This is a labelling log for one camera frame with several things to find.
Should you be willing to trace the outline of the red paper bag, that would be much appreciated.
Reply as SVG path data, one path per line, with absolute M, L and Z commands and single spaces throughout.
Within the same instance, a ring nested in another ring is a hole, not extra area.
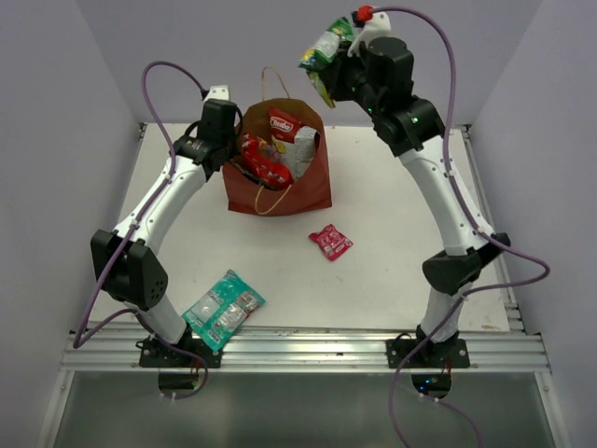
M 278 217 L 332 206 L 323 121 L 282 88 L 267 99 L 262 80 L 261 101 L 243 115 L 240 154 L 223 169 L 230 211 Z

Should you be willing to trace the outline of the red mixed candy bag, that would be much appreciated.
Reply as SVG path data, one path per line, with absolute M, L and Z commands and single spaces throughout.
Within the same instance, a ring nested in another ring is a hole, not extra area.
M 294 183 L 289 169 L 274 160 L 271 146 L 260 137 L 246 133 L 241 138 L 241 155 L 247 170 L 263 186 L 274 190 L 286 189 Z

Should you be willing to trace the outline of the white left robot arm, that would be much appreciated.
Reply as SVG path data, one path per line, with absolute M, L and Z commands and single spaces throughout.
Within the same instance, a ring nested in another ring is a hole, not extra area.
M 166 296 L 169 277 L 158 254 L 168 231 L 191 197 L 236 154 L 242 113 L 231 101 L 208 99 L 201 119 L 172 145 L 161 174 L 132 212 L 112 231 L 97 231 L 90 246 L 100 290 L 125 304 L 162 338 L 160 353 L 184 366 L 194 344 L 187 323 Z

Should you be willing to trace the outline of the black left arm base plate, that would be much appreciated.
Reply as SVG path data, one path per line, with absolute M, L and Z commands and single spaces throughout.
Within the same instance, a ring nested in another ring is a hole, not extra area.
M 197 366 L 198 361 L 190 353 L 198 355 L 208 368 L 219 368 L 222 352 L 211 349 L 204 341 L 191 338 L 176 345 L 174 349 L 167 348 L 156 339 L 145 338 L 137 341 L 135 347 L 141 351 L 139 366 L 142 368 L 189 368 Z

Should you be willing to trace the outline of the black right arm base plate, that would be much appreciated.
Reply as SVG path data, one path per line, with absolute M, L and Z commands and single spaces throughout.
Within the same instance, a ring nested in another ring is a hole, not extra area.
M 385 355 L 390 369 L 397 369 L 403 359 L 414 350 L 419 338 L 401 333 L 385 341 Z M 442 343 L 428 342 L 404 365 L 406 369 L 467 369 L 471 366 L 467 345 L 458 334 Z

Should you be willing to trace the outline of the teal mint candy bag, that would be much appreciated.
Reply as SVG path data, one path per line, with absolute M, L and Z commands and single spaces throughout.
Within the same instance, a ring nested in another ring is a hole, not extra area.
M 265 303 L 236 272 L 228 270 L 182 317 L 212 350 L 219 351 L 249 315 Z

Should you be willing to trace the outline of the red white cassava chips bag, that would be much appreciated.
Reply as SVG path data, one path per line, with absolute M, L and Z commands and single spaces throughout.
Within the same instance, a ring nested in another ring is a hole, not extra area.
M 279 155 L 280 163 L 289 170 L 293 180 L 297 181 L 312 163 L 319 132 L 277 107 L 271 106 L 268 113 L 271 142 Z

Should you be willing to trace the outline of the green snack packet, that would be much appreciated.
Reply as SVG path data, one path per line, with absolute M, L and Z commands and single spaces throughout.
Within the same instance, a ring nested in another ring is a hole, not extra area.
M 325 86 L 321 73 L 329 68 L 338 52 L 354 42 L 354 26 L 346 17 L 336 19 L 309 47 L 299 61 L 298 66 L 304 69 L 313 88 L 329 108 L 334 108 L 329 88 Z

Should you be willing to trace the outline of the small pink candy packet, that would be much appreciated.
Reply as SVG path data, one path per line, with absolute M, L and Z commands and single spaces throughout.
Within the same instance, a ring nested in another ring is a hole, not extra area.
M 318 245 L 323 255 L 329 261 L 338 259 L 354 245 L 333 224 L 326 225 L 321 231 L 310 233 L 309 239 Z

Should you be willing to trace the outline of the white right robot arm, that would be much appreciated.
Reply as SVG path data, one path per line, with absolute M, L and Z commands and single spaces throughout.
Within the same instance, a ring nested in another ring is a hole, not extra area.
M 415 354 L 436 366 L 456 340 L 462 300 L 486 266 L 509 245 L 485 220 L 465 188 L 451 155 L 444 151 L 444 123 L 435 106 L 413 94 L 413 54 L 390 36 L 339 45 L 320 72 L 330 98 L 353 101 L 371 118 L 378 137 L 417 184 L 437 224 L 443 248 L 423 263 L 430 286 L 427 309 L 417 328 Z

